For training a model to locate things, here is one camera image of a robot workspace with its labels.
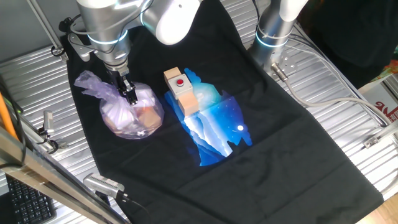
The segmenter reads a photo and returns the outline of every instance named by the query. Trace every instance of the black cloth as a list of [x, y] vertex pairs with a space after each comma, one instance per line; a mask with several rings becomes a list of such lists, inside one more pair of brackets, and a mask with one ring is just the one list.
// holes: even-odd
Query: black cloth
[[[132, 77], [155, 91], [165, 111], [163, 125], [141, 140], [116, 137], [104, 125], [99, 100], [73, 86], [84, 70], [109, 80], [103, 63], [93, 55], [84, 63], [66, 38], [63, 44], [100, 173], [122, 183], [154, 223], [355, 223], [383, 202], [315, 118], [256, 66], [219, 1], [202, 2], [190, 33], [176, 45], [162, 45], [145, 28], [129, 33]], [[196, 145], [164, 99], [163, 71], [176, 66], [235, 97], [251, 147], [232, 144], [225, 160], [199, 166]], [[119, 205], [135, 223], [148, 223], [142, 209]]]
[[13, 206], [11, 193], [0, 195], [0, 220], [2, 223], [17, 223], [17, 215]]
[[357, 89], [368, 84], [383, 71], [383, 65], [369, 65], [362, 67], [341, 58], [331, 47], [328, 46], [324, 41], [322, 34], [316, 29], [311, 31], [310, 38]]
[[347, 62], [362, 68], [386, 66], [398, 44], [398, 1], [326, 0], [314, 26]]

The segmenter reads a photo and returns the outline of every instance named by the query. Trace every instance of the metal grating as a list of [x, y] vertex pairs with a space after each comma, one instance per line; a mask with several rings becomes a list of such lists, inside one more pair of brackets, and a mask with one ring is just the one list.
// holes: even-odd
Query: metal grating
[[[257, 14], [251, 0], [221, 0], [230, 14], [246, 47], [254, 39]], [[260, 9], [269, 0], [257, 0]], [[305, 46], [296, 45], [308, 50]], [[352, 96], [348, 86], [320, 59], [298, 50], [287, 49], [296, 61], [298, 71], [289, 76], [292, 86], [305, 100], [324, 101]], [[56, 152], [53, 157], [79, 180], [91, 172], [97, 172], [96, 164], [88, 147], [79, 117], [72, 99], [64, 62], [50, 54], [50, 48], [25, 55], [0, 64], [0, 74], [10, 86], [16, 101], [25, 109], [24, 116], [35, 126], [43, 123], [43, 110], [54, 113], [55, 135], [52, 139], [64, 138], [68, 149]], [[359, 170], [382, 190], [398, 173], [397, 144], [385, 140], [379, 145], [365, 149], [364, 140], [380, 131], [380, 127], [364, 108], [356, 103], [344, 102], [324, 108], [307, 108], [342, 148]], [[0, 174], [0, 194], [7, 192], [4, 174]], [[387, 199], [398, 192], [395, 187], [384, 195]], [[116, 202], [112, 207], [124, 216]], [[57, 218], [50, 223], [92, 223], [91, 220], [56, 202]]]

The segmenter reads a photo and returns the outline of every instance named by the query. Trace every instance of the metal bracket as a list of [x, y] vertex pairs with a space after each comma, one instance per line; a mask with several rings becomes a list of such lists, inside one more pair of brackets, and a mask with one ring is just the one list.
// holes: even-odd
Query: metal bracket
[[74, 33], [69, 34], [68, 40], [70, 45], [72, 45], [72, 47], [76, 50], [76, 53], [80, 56], [82, 61], [88, 62], [90, 60], [90, 52], [94, 51], [93, 49], [89, 48], [91, 47], [91, 45], [85, 47], [80, 38]]
[[68, 148], [68, 143], [62, 138], [55, 140], [55, 142], [57, 142], [59, 149], [67, 149]]
[[[286, 52], [282, 52], [282, 59], [280, 60], [278, 66], [288, 76], [297, 71], [297, 66], [295, 61]], [[274, 71], [271, 71], [269, 74], [275, 81], [279, 79], [278, 75]]]
[[44, 111], [43, 116], [44, 116], [43, 127], [39, 128], [38, 132], [41, 136], [44, 136], [45, 139], [44, 142], [47, 142], [47, 139], [54, 134], [52, 111]]
[[372, 136], [370, 139], [368, 139], [363, 144], [367, 149], [369, 149], [370, 147], [381, 142], [383, 139], [388, 138], [389, 136], [391, 136], [392, 134], [394, 134], [397, 131], [398, 131], [398, 120], [393, 122], [392, 124], [388, 125], [380, 132], [376, 133], [374, 136]]
[[[0, 165], [20, 164], [23, 146], [2, 127], [0, 142]], [[32, 145], [34, 150], [26, 150], [25, 163], [21, 168], [6, 167], [3, 171], [95, 223], [129, 223], [43, 149], [34, 142]]]
[[[61, 54], [62, 52], [64, 52], [64, 49], [63, 49], [63, 48], [61, 48], [61, 49], [55, 48], [55, 50], [54, 50], [53, 52], [54, 52], [55, 54]], [[63, 62], [66, 62], [67, 60], [69, 60], [68, 55], [67, 55], [66, 52], [64, 52], [63, 54], [61, 54], [60, 58], [61, 58], [61, 60], [62, 60]]]

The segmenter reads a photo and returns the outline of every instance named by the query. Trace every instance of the transparent plastic bag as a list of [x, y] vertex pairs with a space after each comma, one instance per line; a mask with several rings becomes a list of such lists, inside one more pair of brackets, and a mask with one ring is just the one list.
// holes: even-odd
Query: transparent plastic bag
[[107, 127], [117, 136], [142, 139], [162, 125], [164, 111], [155, 93], [148, 85], [134, 83], [138, 102], [130, 105], [116, 87], [102, 82], [92, 72], [84, 71], [75, 86], [85, 88], [83, 94], [101, 99], [99, 111]]

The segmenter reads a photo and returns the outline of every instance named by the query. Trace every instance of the wooden block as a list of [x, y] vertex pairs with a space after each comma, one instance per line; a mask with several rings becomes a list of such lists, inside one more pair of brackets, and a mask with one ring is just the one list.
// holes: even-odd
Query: wooden block
[[107, 117], [104, 116], [104, 123], [107, 125], [107, 127], [115, 134], [115, 135], [120, 135], [123, 134], [123, 131], [121, 131], [119, 128], [116, 127], [116, 125], [114, 125], [114, 123]]
[[147, 128], [158, 128], [162, 125], [162, 118], [153, 107], [145, 107], [139, 115], [138, 120]]
[[163, 74], [164, 74], [164, 80], [167, 82], [167, 80], [181, 75], [181, 72], [180, 72], [180, 70], [177, 67], [175, 67], [175, 68], [172, 68], [170, 70], [167, 70]]
[[195, 95], [190, 92], [178, 98], [178, 105], [185, 116], [191, 115], [199, 110], [199, 103]]
[[377, 208], [381, 216], [387, 220], [398, 213], [398, 195], [391, 197]]

